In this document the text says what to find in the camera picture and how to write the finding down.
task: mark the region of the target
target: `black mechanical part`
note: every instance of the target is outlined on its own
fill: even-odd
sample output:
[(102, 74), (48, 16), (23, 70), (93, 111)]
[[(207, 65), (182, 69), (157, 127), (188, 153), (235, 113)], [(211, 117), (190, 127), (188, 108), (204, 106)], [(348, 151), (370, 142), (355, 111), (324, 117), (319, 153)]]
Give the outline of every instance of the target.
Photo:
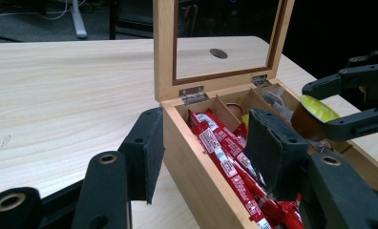
[[(302, 171), (306, 183), (300, 187), (301, 208), (307, 206), (302, 212), (309, 215), (302, 214), (305, 228), (378, 228), (377, 194), (341, 155), (329, 150), (314, 154)], [(317, 221), (317, 216), (324, 218)]]
[(302, 88), (303, 94), (324, 99), (340, 94), (343, 89), (366, 87), (365, 102), (378, 104), (378, 64), (342, 69)]
[(307, 155), (308, 143), (274, 114), (249, 111), (249, 133), (244, 153), (261, 172), (266, 192), (278, 200), (298, 195), (298, 165)]
[(249, 111), (244, 153), (276, 200), (296, 200), (304, 228), (378, 228), (378, 195), (327, 148), (309, 156), (306, 141), (275, 115)]
[(13, 188), (0, 193), (0, 228), (37, 228), (42, 219), (38, 191), (29, 187)]
[(162, 109), (154, 108), (118, 151), (91, 159), (83, 180), (43, 199), (29, 187), (0, 193), (0, 228), (131, 228), (131, 200), (151, 203), (163, 154)]
[(344, 141), (355, 137), (378, 132), (378, 110), (369, 109), (357, 114), (328, 121), (325, 126), (326, 137), (335, 141)]
[(44, 217), (40, 229), (71, 228), (82, 182), (79, 180), (42, 199)]
[(118, 151), (129, 162), (130, 200), (147, 200), (151, 204), (165, 151), (162, 108), (142, 113)]
[(94, 156), (73, 216), (74, 229), (132, 228), (126, 159), (118, 151)]
[[(334, 75), (304, 85), (302, 92), (317, 99), (340, 94), (343, 89), (364, 89), (365, 103), (378, 104), (378, 51), (349, 58), (347, 68)], [(375, 108), (337, 118), (325, 124), (331, 140), (349, 140), (378, 132), (378, 110)]]

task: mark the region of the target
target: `screw hole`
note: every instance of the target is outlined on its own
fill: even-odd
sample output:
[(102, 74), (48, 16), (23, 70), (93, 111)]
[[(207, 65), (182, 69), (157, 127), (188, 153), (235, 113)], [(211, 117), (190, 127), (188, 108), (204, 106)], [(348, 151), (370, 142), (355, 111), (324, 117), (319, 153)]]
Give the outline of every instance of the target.
[(0, 212), (6, 212), (19, 206), (25, 199), (26, 195), (23, 193), (13, 193), (0, 198)]
[(113, 163), (117, 159), (115, 155), (105, 155), (100, 158), (99, 163), (101, 164), (110, 164)]
[(321, 158), (321, 160), (323, 161), (323, 163), (328, 164), (328, 165), (334, 165), (334, 166), (341, 165), (341, 161), (332, 156), (324, 156)]

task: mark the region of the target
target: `chair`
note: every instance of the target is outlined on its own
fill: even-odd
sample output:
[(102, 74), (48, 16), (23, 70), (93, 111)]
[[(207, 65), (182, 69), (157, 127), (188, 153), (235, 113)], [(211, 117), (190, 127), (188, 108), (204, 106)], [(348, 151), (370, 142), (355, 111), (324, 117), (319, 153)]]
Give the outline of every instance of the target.
[[(188, 34), (188, 25), (182, 9), (187, 4), (187, 0), (179, 4), (179, 37), (184, 37)], [(111, 40), (116, 39), (116, 33), (153, 38), (153, 0), (112, 0), (110, 9)]]

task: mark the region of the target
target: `snack wrapper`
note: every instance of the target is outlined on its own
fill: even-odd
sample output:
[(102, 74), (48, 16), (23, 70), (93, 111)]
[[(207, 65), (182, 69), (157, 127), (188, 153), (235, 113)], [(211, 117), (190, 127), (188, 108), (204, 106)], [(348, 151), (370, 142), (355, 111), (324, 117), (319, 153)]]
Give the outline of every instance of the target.
[(262, 211), (264, 220), (267, 221), (266, 225), (269, 226), (267, 228), (281, 228), (281, 226), (287, 229), (304, 228), (298, 213), (297, 201), (283, 202), (269, 199), (259, 184), (264, 185), (262, 177), (255, 172), (250, 160), (242, 152), (248, 133), (244, 123), (234, 133), (231, 133), (208, 109), (204, 114), (195, 114), (189, 111), (189, 125), (226, 180), (233, 178), (227, 181), (241, 198), (245, 207), (246, 199), (251, 199), (246, 193), (251, 193)]
[(192, 127), (192, 132), (198, 137), (203, 148), (248, 211), (250, 220), (254, 220), (260, 228), (271, 228), (257, 201), (210, 130), (208, 123), (206, 121), (198, 122)]

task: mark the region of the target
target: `black cable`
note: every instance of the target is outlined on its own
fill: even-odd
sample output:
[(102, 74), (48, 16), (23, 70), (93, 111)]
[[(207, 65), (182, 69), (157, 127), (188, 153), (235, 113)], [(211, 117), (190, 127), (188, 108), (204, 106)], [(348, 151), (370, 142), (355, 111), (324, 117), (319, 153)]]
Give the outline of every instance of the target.
[(22, 41), (11, 39), (11, 38), (1, 36), (1, 35), (0, 35), (0, 40), (10, 41), (10, 42), (22, 42)]

